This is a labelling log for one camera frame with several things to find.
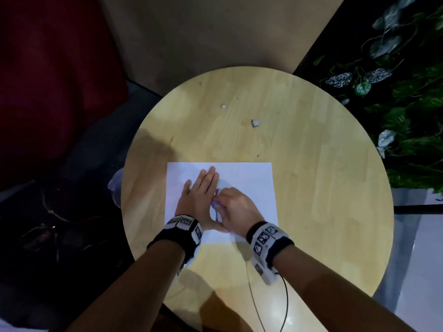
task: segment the forearm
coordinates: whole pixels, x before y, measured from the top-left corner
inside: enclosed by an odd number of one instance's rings
[[[413,331],[362,290],[295,246],[282,250],[273,264],[328,331]]]
[[[67,331],[149,331],[184,258],[177,243],[154,243]]]

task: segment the beige wall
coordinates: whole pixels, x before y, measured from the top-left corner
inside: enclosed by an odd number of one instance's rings
[[[165,95],[236,65],[294,72],[343,0],[102,0],[130,79]]]

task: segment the wooden tabletop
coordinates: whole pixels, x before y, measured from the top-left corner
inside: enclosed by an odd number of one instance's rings
[[[123,224],[136,259],[163,228],[166,168],[174,161],[271,162],[279,226],[300,249],[374,294],[392,246],[388,178],[363,127],[322,89],[285,72],[234,67],[166,95],[141,124],[123,173]],[[244,243],[203,245],[165,305],[199,330],[279,331],[284,285],[266,286],[247,262],[251,255]],[[283,331],[324,331],[288,290]]]

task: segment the white paper sheet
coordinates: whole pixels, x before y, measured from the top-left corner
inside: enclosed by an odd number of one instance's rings
[[[183,185],[188,179],[194,183],[202,169],[209,170],[214,166],[220,174],[217,188],[235,187],[246,194],[257,206],[266,221],[278,226],[277,206],[275,204],[274,183],[272,181],[271,163],[187,163],[168,162],[166,174],[165,223],[173,216]],[[213,220],[216,212],[211,207]],[[233,233],[220,233],[216,230],[206,231],[202,244],[244,241]]]

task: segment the right hand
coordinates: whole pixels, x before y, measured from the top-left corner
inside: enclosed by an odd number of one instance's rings
[[[254,202],[236,188],[222,189],[213,201],[222,205],[214,208],[222,217],[223,226],[243,238],[254,224],[264,221]]]

